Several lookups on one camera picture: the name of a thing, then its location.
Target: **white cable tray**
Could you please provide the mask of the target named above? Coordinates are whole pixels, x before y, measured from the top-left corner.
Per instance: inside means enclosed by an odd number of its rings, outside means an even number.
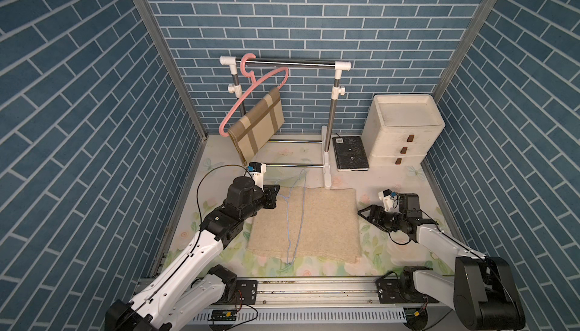
[[[258,308],[255,324],[287,323],[403,323],[407,319],[402,307],[376,308]],[[207,325],[212,310],[199,313],[188,325]],[[251,320],[256,311],[245,307],[238,313],[236,323]]]

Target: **metal rail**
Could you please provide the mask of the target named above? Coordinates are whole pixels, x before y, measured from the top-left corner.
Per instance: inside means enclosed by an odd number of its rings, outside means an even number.
[[[421,303],[381,304],[376,290],[377,277],[238,277],[257,280],[256,305],[259,308],[319,308],[319,307],[420,307]],[[153,281],[142,278],[135,293]],[[430,307],[446,307],[433,303]],[[219,308],[223,305],[209,306]]]
[[[321,144],[322,139],[269,139],[268,142],[283,142],[288,144]]]
[[[264,162],[268,167],[324,167],[321,163],[269,163]]]
[[[242,58],[236,58],[236,64],[241,63]],[[332,69],[334,70],[336,62],[329,60],[298,60],[298,59],[261,59],[254,58],[246,60],[248,66],[288,66],[306,67],[312,69]]]

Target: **beige towel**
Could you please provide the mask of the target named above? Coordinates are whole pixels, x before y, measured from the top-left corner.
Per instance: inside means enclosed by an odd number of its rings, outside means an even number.
[[[276,87],[227,131],[244,166],[283,124],[280,92]]]
[[[290,197],[290,248],[292,260],[302,213],[302,187],[295,187]],[[286,201],[290,188],[281,188],[276,209],[262,209],[254,219],[247,249],[256,255],[286,261],[288,233]],[[354,263],[361,256],[359,218],[354,189],[326,190],[307,188],[304,200],[304,223],[297,257],[320,256]]]

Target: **white drawer cabinet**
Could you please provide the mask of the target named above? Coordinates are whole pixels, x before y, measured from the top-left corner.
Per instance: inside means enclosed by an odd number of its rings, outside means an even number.
[[[428,94],[375,95],[361,136],[369,166],[418,167],[444,127]]]

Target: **black cable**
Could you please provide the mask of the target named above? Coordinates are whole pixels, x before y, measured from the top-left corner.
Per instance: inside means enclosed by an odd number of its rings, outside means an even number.
[[[395,271],[388,271],[387,274],[385,274],[384,276],[380,277],[379,279],[384,279],[387,278],[389,275],[394,274],[395,277],[397,278],[397,282],[400,282],[399,280],[399,276]],[[402,299],[404,299],[405,301],[409,302],[409,303],[414,303],[413,301],[411,301],[409,298],[406,298],[405,296],[402,295],[401,290],[399,290],[399,296],[401,296]]]
[[[393,238],[391,238],[391,240],[393,241],[393,243],[395,243],[396,245],[407,245],[411,242],[411,239],[409,238],[409,241],[406,243],[397,243],[396,241],[393,240]]]
[[[406,300],[406,298],[404,298],[401,294],[401,292],[399,292],[399,296],[401,296],[401,298],[403,298],[404,300]],[[425,302],[423,302],[423,305],[421,305],[421,308],[419,309],[419,311],[414,312],[414,313],[405,313],[405,316],[419,316],[423,311],[427,310],[427,305],[429,304],[429,298],[426,295],[423,295],[423,299],[425,300]]]
[[[197,203],[197,211],[199,212],[199,236],[197,237],[197,240],[195,241],[195,245],[192,248],[192,252],[191,254],[193,254],[193,251],[195,250],[195,247],[197,247],[197,243],[199,243],[199,238],[201,238],[201,222],[203,221],[203,219],[201,219],[201,207],[199,206],[199,187],[201,186],[201,183],[204,182],[205,178],[211,174],[212,172],[214,172],[215,170],[217,170],[218,168],[222,168],[222,167],[228,167],[228,166],[236,166],[236,167],[241,167],[243,168],[244,171],[246,171],[246,173],[248,174],[248,176],[252,177],[252,175],[250,175],[250,172],[248,171],[247,168],[240,166],[240,165],[221,165],[218,166],[216,168],[211,169],[207,174],[205,174],[205,176],[203,176],[201,178],[201,181],[199,182],[199,184],[197,185],[197,190],[195,191],[195,202]]]
[[[260,315],[260,313],[258,312],[258,310],[256,310],[256,309],[255,309],[254,307],[252,307],[251,305],[247,304],[246,306],[248,306],[248,307],[250,307],[251,309],[253,309],[254,311],[256,311],[256,315],[254,316],[254,318],[252,318],[251,320],[247,320],[247,321],[240,322],[240,323],[238,323],[237,325],[234,325],[234,326],[230,327],[228,330],[231,330],[231,329],[232,329],[232,328],[234,328],[234,327],[237,327],[237,326],[243,325],[244,323],[251,322],[251,321],[253,321],[253,320],[257,319],[257,317]]]
[[[424,328],[421,331],[427,331],[429,329],[431,329],[432,327],[435,327],[435,325],[437,325],[439,322],[443,321],[443,319],[445,317],[447,317],[447,315],[449,315],[449,313],[451,313],[453,310],[449,310],[449,312],[447,312],[445,315],[443,315],[443,317],[441,317],[439,320],[437,320],[437,322],[435,322],[434,324],[432,324],[430,327]]]
[[[421,210],[425,215],[428,216],[428,218],[430,218],[431,220],[435,221],[435,219],[431,218],[426,212],[424,212],[423,210]],[[483,262],[485,262],[485,260],[483,258],[481,258],[481,256],[479,256],[477,253],[475,253],[473,250],[467,248],[465,245],[461,244],[460,242],[458,242],[457,240],[453,239],[452,237],[450,237],[449,235],[443,233],[443,231],[439,228],[439,224],[437,223],[437,221],[435,221],[435,227],[437,228],[437,230],[439,231],[439,233],[443,234],[444,236],[446,236],[449,240],[453,241],[454,243],[456,243],[457,245],[459,245],[461,248],[467,250],[469,253],[473,254],[474,256],[476,256],[477,258],[479,258],[480,260],[482,260]],[[489,268],[489,271],[491,272],[491,274],[494,275],[494,277],[498,280],[499,284],[502,286],[502,288],[504,289],[505,293],[507,294],[507,296],[509,297],[509,300],[511,301],[512,305],[515,307],[516,309],[516,313],[517,313],[517,319],[520,319],[520,310],[518,310],[517,304],[514,302],[513,298],[511,298],[511,294],[509,294],[508,290],[506,289],[506,287],[504,286],[504,284],[502,283],[502,280],[499,278],[498,274],[490,267],[488,266],[487,268]]]

